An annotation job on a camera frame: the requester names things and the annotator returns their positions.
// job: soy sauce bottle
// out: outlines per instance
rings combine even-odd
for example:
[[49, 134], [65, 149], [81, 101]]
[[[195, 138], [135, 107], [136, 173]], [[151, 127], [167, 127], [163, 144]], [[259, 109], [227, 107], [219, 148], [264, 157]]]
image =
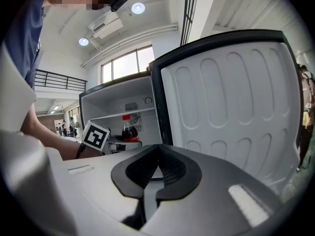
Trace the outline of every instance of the soy sauce bottle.
[[138, 141], [138, 131], [130, 124], [130, 115], [123, 116], [124, 128], [122, 131], [122, 140], [128, 142]]

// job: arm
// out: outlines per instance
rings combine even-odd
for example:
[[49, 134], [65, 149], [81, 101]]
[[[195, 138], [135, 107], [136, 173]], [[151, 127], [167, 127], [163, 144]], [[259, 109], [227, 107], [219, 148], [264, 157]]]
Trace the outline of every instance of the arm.
[[[45, 147], [55, 148], [59, 151], [63, 160], [75, 159], [80, 144], [66, 140], [51, 132], [37, 119], [34, 104], [31, 106], [25, 117], [21, 131], [39, 139]], [[100, 153], [93, 149], [86, 149], [80, 158], [100, 156]]]
[[315, 85], [312, 80], [309, 80], [310, 90], [312, 95], [311, 109], [315, 111]]

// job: red bottle cap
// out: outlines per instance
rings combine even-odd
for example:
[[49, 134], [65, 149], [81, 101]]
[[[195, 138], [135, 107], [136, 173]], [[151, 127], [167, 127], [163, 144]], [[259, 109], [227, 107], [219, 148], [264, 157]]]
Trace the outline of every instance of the red bottle cap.
[[130, 115], [123, 116], [123, 120], [130, 120]]

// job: air conditioner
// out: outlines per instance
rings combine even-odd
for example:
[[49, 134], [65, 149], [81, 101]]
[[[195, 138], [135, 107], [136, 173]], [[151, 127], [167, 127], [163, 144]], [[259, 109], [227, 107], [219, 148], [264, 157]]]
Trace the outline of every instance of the air conditioner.
[[124, 25], [116, 12], [107, 12], [89, 25], [89, 28], [94, 32], [94, 38], [105, 38], [122, 27]]

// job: blue shirt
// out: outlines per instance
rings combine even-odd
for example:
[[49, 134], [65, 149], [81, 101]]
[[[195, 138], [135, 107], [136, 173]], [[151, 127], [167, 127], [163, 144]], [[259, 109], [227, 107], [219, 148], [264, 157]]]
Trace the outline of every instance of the blue shirt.
[[34, 89], [35, 71], [39, 65], [40, 33], [43, 27], [44, 0], [27, 0], [8, 30], [4, 44], [18, 71]]

